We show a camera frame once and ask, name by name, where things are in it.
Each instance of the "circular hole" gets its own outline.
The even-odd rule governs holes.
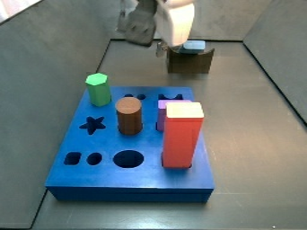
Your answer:
[[[89,156],[88,156],[88,164],[89,165],[96,165],[96,164],[99,164],[100,163],[100,161],[101,161],[101,155],[100,155],[100,153],[93,153],[93,154],[91,154]]]
[[[71,152],[65,155],[64,165],[76,165],[79,164],[81,154],[79,152]]]
[[[139,94],[139,95],[136,96],[136,98],[137,98],[139,100],[144,100],[144,99],[147,98],[147,96],[145,96],[144,94]]]
[[[119,152],[112,161],[121,168],[136,168],[144,162],[144,156],[135,150]]]

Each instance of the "toy block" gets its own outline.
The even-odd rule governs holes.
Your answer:
[[[88,87],[91,103],[96,106],[108,104],[112,100],[108,76],[100,73],[89,75],[85,83]]]
[[[168,73],[207,74],[211,68],[213,53],[215,49],[196,54],[177,53],[168,49]]]
[[[199,102],[168,102],[163,140],[163,167],[189,168],[203,124]]]
[[[112,101],[96,107],[84,92],[45,181],[48,191],[59,200],[207,202],[215,183],[201,132],[192,167],[168,169],[161,166],[164,133],[156,130],[159,99],[193,101],[191,88],[111,87],[111,93]],[[125,95],[144,95],[143,128],[129,136],[119,131],[116,116]]]
[[[119,130],[125,135],[135,135],[141,130],[141,103],[135,97],[124,97],[115,105]]]
[[[189,100],[159,100],[159,117],[157,117],[157,131],[164,131],[164,120],[167,114],[167,102],[191,102]]]

